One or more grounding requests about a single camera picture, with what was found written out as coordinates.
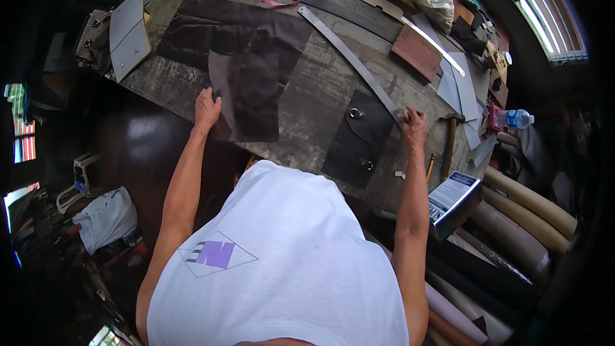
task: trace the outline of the worn wooden table surface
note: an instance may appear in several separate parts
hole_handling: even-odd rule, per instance
[[[194,121],[194,100],[204,86],[204,73],[156,55],[158,43],[182,1],[155,0],[151,4],[151,17],[147,28],[153,52],[121,85],[182,118]],[[259,4],[258,0],[233,1],[266,7]],[[381,13],[380,9],[359,0],[333,1],[379,22],[397,23]],[[301,17],[297,12],[299,7],[300,4],[272,11]],[[424,84],[419,74],[411,72],[411,67],[405,67],[389,57],[391,43],[335,15],[309,6],[308,8],[340,36],[400,109],[404,104],[409,104],[427,113],[425,166],[427,168],[431,153],[435,152],[437,157],[429,181],[429,191],[436,188],[439,184],[441,158],[447,134],[446,123],[439,121],[439,118],[452,112],[452,108],[437,96],[432,88]],[[437,88],[439,80],[440,78],[436,77],[432,84],[434,88]],[[321,174],[320,168],[327,150],[333,142],[355,89],[372,94],[345,58],[314,30],[280,99],[279,141],[238,144],[280,165]],[[343,193],[384,210],[396,212],[403,180],[394,176],[394,173],[406,170],[406,156],[407,151],[400,131],[394,127],[366,189],[359,190],[337,179],[333,180]],[[475,168],[470,157],[471,151],[464,129],[457,128],[451,171],[457,170],[482,177],[487,160],[480,168]]]

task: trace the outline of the purple logo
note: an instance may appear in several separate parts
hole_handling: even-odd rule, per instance
[[[196,263],[226,269],[229,266],[234,249],[235,244],[233,242],[206,241],[196,258]]]
[[[194,245],[189,248],[179,248],[178,251],[197,278],[258,260],[219,231],[194,241]]]

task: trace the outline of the metal ring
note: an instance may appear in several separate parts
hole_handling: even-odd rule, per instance
[[[372,163],[371,160],[368,160],[367,162],[365,162],[365,161],[361,162],[361,167],[365,168],[366,166],[368,166],[366,168],[367,171],[370,171],[371,169],[374,168],[374,164]]]
[[[359,111],[356,107],[353,107],[348,112],[350,114],[350,118],[361,119],[363,117],[363,113]]]

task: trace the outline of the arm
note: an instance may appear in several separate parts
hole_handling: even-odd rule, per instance
[[[213,102],[211,87],[201,91],[194,106],[194,127],[168,185],[162,208],[162,224],[150,267],[136,297],[136,328],[145,344],[148,344],[148,309],[160,274],[173,253],[193,233],[194,217],[201,195],[205,141],[209,130],[218,120],[221,107],[222,99],[218,98]]]
[[[426,115],[406,106],[404,141],[408,168],[397,212],[395,248],[391,263],[404,301],[411,346],[420,345],[427,332],[429,310],[425,296],[425,257],[429,234],[429,201],[425,179]]]

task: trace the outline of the person's right hand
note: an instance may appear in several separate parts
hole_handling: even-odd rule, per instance
[[[427,139],[427,115],[407,105],[404,113],[398,114],[397,117],[402,122],[402,134],[408,150],[423,151]]]

